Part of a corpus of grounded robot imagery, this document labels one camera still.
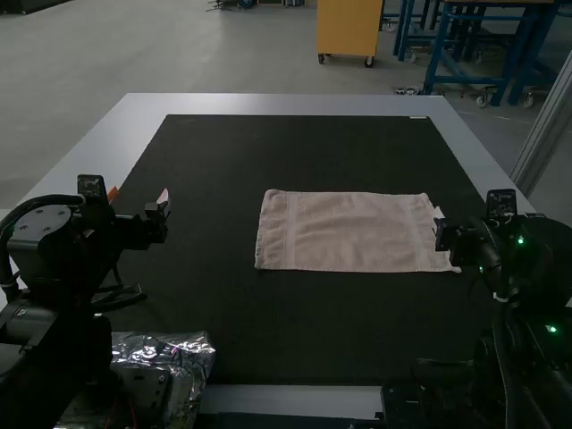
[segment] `metal frame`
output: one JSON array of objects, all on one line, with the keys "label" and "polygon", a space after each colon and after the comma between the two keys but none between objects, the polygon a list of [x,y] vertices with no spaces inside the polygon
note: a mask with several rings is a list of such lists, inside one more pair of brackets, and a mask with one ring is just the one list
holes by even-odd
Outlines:
[{"label": "metal frame", "polygon": [[[411,14],[411,18],[408,17],[408,13],[413,11],[414,3],[415,0],[403,0],[401,3],[400,26],[398,27],[398,34],[395,39],[395,45],[393,47],[393,54],[398,57],[398,61],[405,60],[405,55],[409,46],[413,44],[429,45],[431,41],[435,41],[436,39],[434,28],[437,22],[437,16],[442,17],[442,12],[439,12],[441,0],[435,0],[435,5],[433,6],[433,17],[429,26],[430,31],[425,31],[425,21],[419,22],[419,24],[417,24],[411,20],[411,18],[415,18],[417,15]],[[459,5],[459,2],[456,2],[455,5],[457,6],[455,15],[462,14],[465,6],[468,8],[468,14],[473,14],[476,8],[475,3],[473,2],[465,3],[464,5]],[[477,8],[476,14],[483,16],[486,7],[481,6],[481,4],[478,5],[479,7]],[[524,6],[522,4],[504,4],[502,7]],[[490,32],[483,34],[483,32],[480,31],[481,20],[475,19],[472,21],[474,22],[471,26],[469,22],[465,22],[461,25],[457,20],[450,20],[451,25],[446,45],[456,46],[456,54],[454,54],[456,60],[460,59],[461,52],[467,40],[467,51],[469,54],[465,56],[465,59],[470,59],[470,56],[472,56],[472,53],[475,50],[477,42],[479,44],[496,45],[505,40],[512,40],[514,38],[514,36],[510,34],[491,34]]]},{"label": "metal frame", "polygon": [[[508,98],[510,105],[518,104],[518,100],[520,99],[525,86],[552,82],[551,77],[554,73],[544,70],[543,65],[538,63],[537,58],[561,5],[562,0],[556,1],[552,4],[540,5],[539,12],[541,14],[541,18],[534,26],[533,36],[530,37],[530,43],[526,47],[526,52],[523,55],[524,60],[520,66],[520,73],[517,75],[515,82],[512,85],[512,89],[510,90]],[[535,76],[534,69],[544,74],[544,76],[541,78]]]},{"label": "metal frame", "polygon": [[[479,4],[481,7],[522,7],[522,4]],[[456,7],[456,12],[453,13],[453,7]],[[466,7],[467,10],[463,13],[462,8]],[[517,61],[523,53],[526,41],[532,31],[533,24],[539,19],[539,5],[538,4],[528,4],[522,16],[483,16],[481,11],[477,11],[475,14],[475,4],[467,2],[448,2],[443,7],[441,24],[439,24],[439,30],[437,32],[437,37],[433,45],[433,56],[431,62],[427,67],[425,74],[425,84],[423,86],[422,94],[429,95],[433,91],[433,85],[435,83],[461,83],[461,84],[477,84],[477,85],[494,85],[497,87],[494,95],[491,99],[491,105],[499,105],[504,96],[504,92],[509,85],[510,78],[513,76],[517,69]],[[450,22],[457,22],[458,25],[455,29],[451,26],[451,33],[455,30],[455,33],[459,33],[459,40],[455,46],[455,51],[453,56],[449,55],[444,50],[446,44],[447,31]],[[468,22],[469,21],[520,21],[518,26],[517,35],[515,36],[514,42],[510,47],[509,53],[507,55],[507,60],[500,77],[489,78],[489,77],[475,77],[467,76],[463,70],[459,67],[457,60],[460,59],[462,53],[462,44],[460,41],[467,38],[468,33]],[[452,76],[438,76],[436,75],[437,66],[439,61],[443,60],[447,68],[453,74]]]},{"label": "metal frame", "polygon": [[536,117],[510,174],[511,179],[528,197],[546,170],[572,118],[571,97],[572,52],[568,55],[542,110]]}]

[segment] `cable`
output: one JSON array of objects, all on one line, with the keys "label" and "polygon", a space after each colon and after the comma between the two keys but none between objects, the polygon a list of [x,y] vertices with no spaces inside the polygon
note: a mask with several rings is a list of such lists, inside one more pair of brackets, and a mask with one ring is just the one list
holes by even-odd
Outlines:
[{"label": "cable", "polygon": [[131,422],[133,423],[133,429],[138,429],[137,418],[135,417],[135,408],[133,407],[133,402],[127,399],[127,403],[129,404],[129,410],[131,412]]},{"label": "cable", "polygon": [[111,416],[113,415],[114,411],[115,411],[115,407],[117,407],[117,395],[115,396],[115,400],[114,400],[114,404],[111,407],[111,410],[109,411],[109,414],[107,415],[107,419],[105,420],[105,426],[104,429],[107,429],[109,427],[109,423],[111,422]]},{"label": "cable", "polygon": [[500,377],[504,389],[504,427],[505,429],[515,429],[516,427],[516,404],[514,380],[509,369],[509,353],[506,349],[506,335],[504,334],[504,319],[506,305],[497,303],[497,314],[492,322],[492,337],[496,350],[497,361],[499,362]]},{"label": "cable", "polygon": [[138,302],[144,301],[145,299],[147,299],[146,293],[138,293],[137,295],[126,299],[118,299],[116,301],[105,302],[96,306],[92,306],[92,309],[95,313],[105,313],[107,311],[114,311],[132,306]]}]

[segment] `caster wheel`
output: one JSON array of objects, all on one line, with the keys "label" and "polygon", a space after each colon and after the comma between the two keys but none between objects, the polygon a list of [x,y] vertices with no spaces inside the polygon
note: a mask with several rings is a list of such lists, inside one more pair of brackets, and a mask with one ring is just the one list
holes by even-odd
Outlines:
[{"label": "caster wheel", "polygon": [[522,106],[525,109],[530,109],[534,105],[534,95],[532,93],[526,94],[526,98]]},{"label": "caster wheel", "polygon": [[486,94],[479,96],[476,98],[475,103],[479,109],[483,109],[489,104],[489,97]]}]

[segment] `black table mat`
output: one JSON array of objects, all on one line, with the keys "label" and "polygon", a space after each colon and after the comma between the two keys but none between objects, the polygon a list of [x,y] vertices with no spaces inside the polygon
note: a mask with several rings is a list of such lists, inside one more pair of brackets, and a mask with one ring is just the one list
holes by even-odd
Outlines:
[{"label": "black table mat", "polygon": [[379,384],[407,376],[413,358],[471,358],[488,323],[484,293],[467,299],[470,273],[254,268],[267,189],[426,192],[447,216],[480,215],[484,202],[429,119],[169,115],[114,206],[141,213],[163,187],[167,243],[120,263],[149,299],[112,323],[209,332],[212,383]]}]

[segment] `table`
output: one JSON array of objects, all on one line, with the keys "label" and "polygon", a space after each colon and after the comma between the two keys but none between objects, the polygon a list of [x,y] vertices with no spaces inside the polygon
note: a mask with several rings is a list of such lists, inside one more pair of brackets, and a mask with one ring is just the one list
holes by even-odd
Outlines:
[{"label": "table", "polygon": [[[479,194],[514,185],[443,97],[249,94],[128,94],[24,198],[74,194],[75,177],[98,173],[121,187],[167,114],[429,117]],[[534,208],[518,191],[519,208]],[[372,418],[377,386],[209,385],[203,412]]]}]

